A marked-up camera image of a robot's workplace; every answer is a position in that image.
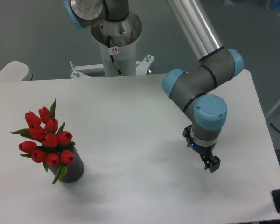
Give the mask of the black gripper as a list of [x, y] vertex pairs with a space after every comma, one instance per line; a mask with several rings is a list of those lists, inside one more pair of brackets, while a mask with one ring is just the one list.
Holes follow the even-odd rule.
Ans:
[[187, 147], [199, 153], [201, 160], [204, 162], [204, 170], [210, 170], [213, 173], [219, 169], [221, 160], [212, 154], [213, 148], [217, 143], [216, 138], [213, 140], [198, 138], [192, 131], [192, 125], [184, 128], [182, 135], [186, 138]]

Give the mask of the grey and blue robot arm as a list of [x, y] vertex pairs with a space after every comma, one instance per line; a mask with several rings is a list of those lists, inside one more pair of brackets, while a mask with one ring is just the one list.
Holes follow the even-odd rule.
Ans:
[[[227, 118], [227, 104], [211, 91], [232, 80], [244, 67], [242, 56], [225, 49], [197, 0], [171, 0], [177, 17], [200, 66], [192, 71], [171, 70], [162, 81], [166, 95], [190, 119], [183, 131], [187, 145], [199, 153], [205, 169], [219, 169], [212, 151]], [[66, 0], [64, 7], [76, 28], [91, 28], [101, 47], [107, 77], [135, 75], [135, 43], [142, 33], [139, 17], [127, 0]]]

